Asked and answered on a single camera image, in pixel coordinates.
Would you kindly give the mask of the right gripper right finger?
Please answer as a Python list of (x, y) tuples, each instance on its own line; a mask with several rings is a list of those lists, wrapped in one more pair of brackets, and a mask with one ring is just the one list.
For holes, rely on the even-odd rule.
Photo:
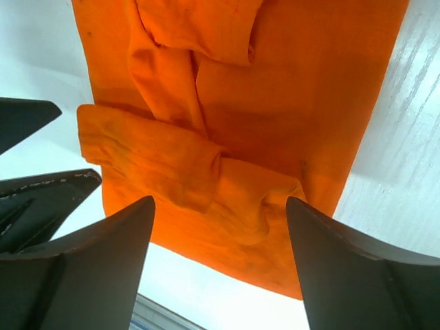
[(390, 245), (289, 197), (311, 329), (438, 329), (439, 259)]

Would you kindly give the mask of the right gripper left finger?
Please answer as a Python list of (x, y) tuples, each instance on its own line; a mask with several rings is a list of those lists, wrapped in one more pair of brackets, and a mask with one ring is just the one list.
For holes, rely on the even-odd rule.
[(2, 329), (128, 329), (152, 197), (61, 238), (1, 254)]

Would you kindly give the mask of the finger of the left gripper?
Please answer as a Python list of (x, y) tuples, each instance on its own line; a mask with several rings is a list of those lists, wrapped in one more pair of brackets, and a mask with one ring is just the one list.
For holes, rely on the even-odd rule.
[(48, 100), (1, 97), (1, 154), (61, 116)]
[(102, 183), (92, 169), (1, 181), (1, 252), (48, 242), (66, 218)]

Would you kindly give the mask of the orange t shirt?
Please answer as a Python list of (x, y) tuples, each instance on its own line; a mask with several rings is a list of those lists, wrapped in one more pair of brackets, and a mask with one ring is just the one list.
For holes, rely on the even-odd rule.
[(152, 196), (154, 243), (301, 298), (286, 201), (334, 213), (408, 2), (72, 5), (105, 214)]

